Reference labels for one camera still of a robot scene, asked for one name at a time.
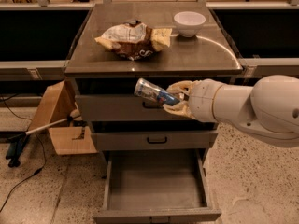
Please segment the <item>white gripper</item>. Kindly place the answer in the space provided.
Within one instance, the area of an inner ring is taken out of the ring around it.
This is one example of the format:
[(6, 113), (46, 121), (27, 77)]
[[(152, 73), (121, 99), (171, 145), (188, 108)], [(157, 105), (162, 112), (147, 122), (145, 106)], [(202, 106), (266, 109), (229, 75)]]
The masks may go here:
[(164, 111), (201, 122), (216, 122), (213, 114), (213, 103), (216, 93), (223, 83), (212, 79), (201, 81), (183, 80), (170, 85), (166, 90), (180, 96), (189, 96), (189, 100), (175, 105), (163, 104)]

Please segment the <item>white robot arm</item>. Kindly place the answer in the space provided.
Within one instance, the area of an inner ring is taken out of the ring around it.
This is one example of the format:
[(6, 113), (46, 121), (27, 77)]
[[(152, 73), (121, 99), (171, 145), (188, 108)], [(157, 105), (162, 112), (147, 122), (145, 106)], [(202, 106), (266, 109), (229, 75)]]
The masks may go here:
[(170, 114), (200, 122), (227, 123), (275, 147), (299, 146), (299, 79), (273, 75), (254, 86), (212, 79), (180, 81), (167, 89), (184, 99), (165, 105)]

